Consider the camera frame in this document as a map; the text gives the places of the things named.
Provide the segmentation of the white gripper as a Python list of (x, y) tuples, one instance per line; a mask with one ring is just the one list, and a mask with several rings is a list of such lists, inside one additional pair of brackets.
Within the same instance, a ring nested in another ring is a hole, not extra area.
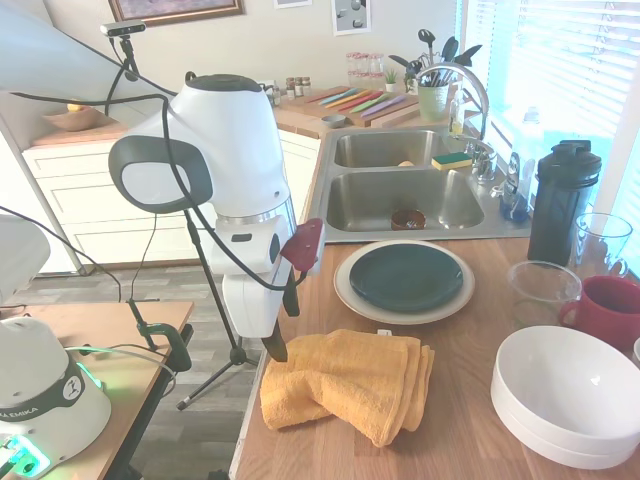
[(223, 277), (223, 298), (237, 333), (246, 338), (262, 338), (269, 356), (276, 362), (286, 362), (287, 346), (277, 321), (280, 304), (283, 301), (289, 317), (300, 315), (294, 269), (280, 255), (291, 237), (288, 221), (271, 218), (250, 225), (217, 221), (215, 233), (227, 249), (264, 282), (285, 286), (284, 292), (263, 287), (246, 274), (219, 244), (212, 245), (209, 266), (215, 274)]

